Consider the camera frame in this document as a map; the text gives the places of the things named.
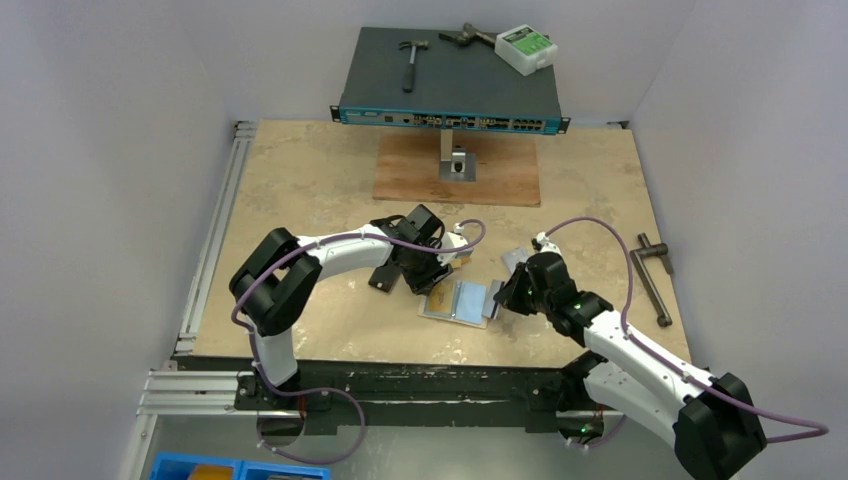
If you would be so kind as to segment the gold VIP credit card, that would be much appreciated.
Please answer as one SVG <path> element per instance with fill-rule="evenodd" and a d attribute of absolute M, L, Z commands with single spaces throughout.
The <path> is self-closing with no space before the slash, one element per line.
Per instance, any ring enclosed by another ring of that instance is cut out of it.
<path fill-rule="evenodd" d="M 456 283 L 443 281 L 436 285 L 427 296 L 423 312 L 435 317 L 450 318 L 454 313 Z"/>

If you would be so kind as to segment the tan leather card holder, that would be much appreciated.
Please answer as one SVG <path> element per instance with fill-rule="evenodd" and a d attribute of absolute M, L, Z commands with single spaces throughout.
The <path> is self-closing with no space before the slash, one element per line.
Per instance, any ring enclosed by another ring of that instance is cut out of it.
<path fill-rule="evenodd" d="M 424 318 L 452 322 L 464 326 L 485 329 L 488 320 L 482 317 L 482 307 L 487 288 L 482 284 L 467 281 L 454 281 L 456 283 L 456 295 L 454 313 L 450 318 L 426 315 L 423 307 L 426 295 L 420 302 L 418 315 Z"/>

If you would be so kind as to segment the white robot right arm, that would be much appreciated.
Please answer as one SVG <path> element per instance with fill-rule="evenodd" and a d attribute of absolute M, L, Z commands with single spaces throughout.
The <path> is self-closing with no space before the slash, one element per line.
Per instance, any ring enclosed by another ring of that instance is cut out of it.
<path fill-rule="evenodd" d="M 613 305 L 581 290 L 561 255 L 536 253 L 519 263 L 494 295 L 521 315 L 542 314 L 586 351 L 561 381 L 576 407 L 611 407 L 665 441 L 695 479 L 730 479 L 767 446 L 745 383 L 715 377 L 671 354 L 634 327 L 625 328 Z"/>

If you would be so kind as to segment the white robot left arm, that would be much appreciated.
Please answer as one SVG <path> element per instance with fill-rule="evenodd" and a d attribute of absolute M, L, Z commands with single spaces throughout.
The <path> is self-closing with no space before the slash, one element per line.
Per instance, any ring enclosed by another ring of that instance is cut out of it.
<path fill-rule="evenodd" d="M 388 292 L 403 278 L 413 294 L 428 294 L 452 273 L 452 261 L 468 253 L 462 232 L 462 226 L 448 231 L 423 205 L 340 234 L 269 232 L 229 282 L 236 300 L 233 321 L 246 328 L 263 377 L 260 397 L 275 409 L 297 399 L 292 328 L 319 282 L 370 268 L 370 284 L 378 290 Z"/>

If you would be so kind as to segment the silver credit card stack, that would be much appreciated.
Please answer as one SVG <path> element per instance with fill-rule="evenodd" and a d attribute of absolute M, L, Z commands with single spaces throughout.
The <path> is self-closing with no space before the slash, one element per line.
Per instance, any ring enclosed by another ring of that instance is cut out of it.
<path fill-rule="evenodd" d="M 525 263 L 530 253 L 524 247 L 517 247 L 501 255 L 501 259 L 510 274 L 513 274 L 519 263 Z"/>

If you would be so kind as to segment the brown plywood board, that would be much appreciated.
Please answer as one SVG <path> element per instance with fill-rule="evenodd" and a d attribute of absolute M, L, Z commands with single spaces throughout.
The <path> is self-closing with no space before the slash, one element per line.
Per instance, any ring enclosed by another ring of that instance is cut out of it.
<path fill-rule="evenodd" d="M 538 207 L 536 144 L 493 134 L 386 135 L 379 145 L 373 197 L 378 200 Z"/>

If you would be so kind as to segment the small hammer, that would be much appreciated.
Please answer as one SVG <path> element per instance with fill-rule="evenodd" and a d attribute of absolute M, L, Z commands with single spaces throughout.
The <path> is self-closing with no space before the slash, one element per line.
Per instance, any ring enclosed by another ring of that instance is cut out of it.
<path fill-rule="evenodd" d="M 416 78 L 416 59 L 418 51 L 426 51 L 429 49 L 428 40 L 410 40 L 403 41 L 398 44 L 399 50 L 409 50 L 409 60 L 404 73 L 402 91 L 404 93 L 412 93 L 415 86 Z"/>

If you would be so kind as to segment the white green box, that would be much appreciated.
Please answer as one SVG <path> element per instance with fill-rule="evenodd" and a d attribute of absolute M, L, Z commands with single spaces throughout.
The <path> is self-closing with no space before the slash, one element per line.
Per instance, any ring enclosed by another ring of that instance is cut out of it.
<path fill-rule="evenodd" d="M 494 51 L 522 76 L 552 66 L 558 46 L 527 24 L 520 25 L 495 38 Z"/>

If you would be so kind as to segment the dark pliers tool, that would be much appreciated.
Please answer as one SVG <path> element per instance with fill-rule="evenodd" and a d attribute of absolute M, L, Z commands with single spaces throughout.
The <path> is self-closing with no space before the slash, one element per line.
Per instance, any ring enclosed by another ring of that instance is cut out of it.
<path fill-rule="evenodd" d="M 482 43 L 492 49 L 495 48 L 496 39 L 489 34 L 479 30 L 469 22 L 463 24 L 462 30 L 456 34 L 439 32 L 440 40 L 451 42 L 460 47 L 467 47 L 473 43 Z"/>

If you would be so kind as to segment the blue plastic bin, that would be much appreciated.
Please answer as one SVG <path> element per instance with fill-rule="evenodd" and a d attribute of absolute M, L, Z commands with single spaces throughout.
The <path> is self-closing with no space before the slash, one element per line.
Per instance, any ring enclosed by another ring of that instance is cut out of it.
<path fill-rule="evenodd" d="M 189 479 L 199 467 L 222 469 L 224 479 L 331 479 L 327 468 L 290 464 L 263 463 L 180 453 L 159 453 L 154 460 L 150 480 Z"/>

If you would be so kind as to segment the metal stand base bracket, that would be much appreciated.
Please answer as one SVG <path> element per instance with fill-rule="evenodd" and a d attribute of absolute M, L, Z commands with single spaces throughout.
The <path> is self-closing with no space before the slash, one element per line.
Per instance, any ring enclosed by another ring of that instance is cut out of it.
<path fill-rule="evenodd" d="M 476 167 L 476 155 L 454 142 L 453 130 L 441 130 L 439 180 L 442 182 L 475 182 Z"/>

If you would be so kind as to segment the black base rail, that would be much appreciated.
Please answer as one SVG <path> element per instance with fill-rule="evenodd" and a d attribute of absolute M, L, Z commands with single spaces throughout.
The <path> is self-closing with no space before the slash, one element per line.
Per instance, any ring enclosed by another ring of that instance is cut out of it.
<path fill-rule="evenodd" d="M 301 360 L 273 393 L 241 358 L 182 356 L 180 373 L 230 372 L 232 408 L 291 414 L 308 435 L 341 426 L 521 428 L 593 441 L 613 430 L 616 411 L 596 404 L 570 367 L 503 367 Z"/>

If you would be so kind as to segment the blue network switch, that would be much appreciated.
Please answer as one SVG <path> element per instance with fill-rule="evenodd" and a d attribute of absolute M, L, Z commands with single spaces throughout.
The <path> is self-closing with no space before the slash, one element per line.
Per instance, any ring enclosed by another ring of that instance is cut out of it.
<path fill-rule="evenodd" d="M 481 43 L 460 47 L 436 30 L 363 27 L 359 32 L 334 122 L 498 133 L 558 135 L 563 115 L 556 79 L 547 67 L 522 76 Z M 412 93 L 402 91 L 409 50 L 398 44 L 428 40 L 418 51 Z"/>

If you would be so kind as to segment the aluminium frame rail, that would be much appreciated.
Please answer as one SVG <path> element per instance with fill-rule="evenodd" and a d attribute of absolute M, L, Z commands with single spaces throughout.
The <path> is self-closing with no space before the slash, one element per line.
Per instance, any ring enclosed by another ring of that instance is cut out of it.
<path fill-rule="evenodd" d="M 228 283 L 271 229 L 332 234 L 421 204 L 373 197 L 380 141 L 393 134 L 438 137 L 424 129 L 329 122 L 264 120 L 252 127 L 234 150 L 206 223 L 180 329 L 181 355 L 248 355 L 245 331 L 230 320 Z M 447 226 L 468 220 L 466 234 L 481 237 L 456 278 L 482 285 L 506 279 L 501 255 L 553 229 L 578 286 L 622 306 L 625 251 L 637 247 L 639 233 L 660 237 L 631 132 L 573 128 L 557 136 L 461 132 L 456 138 L 489 134 L 535 142 L 541 204 L 422 203 Z M 368 277 L 362 269 L 317 285 L 294 328 L 300 360 L 560 367 L 580 353 L 541 316 L 504 312 L 485 329 L 427 319 L 404 282 L 387 294 L 370 287 Z"/>

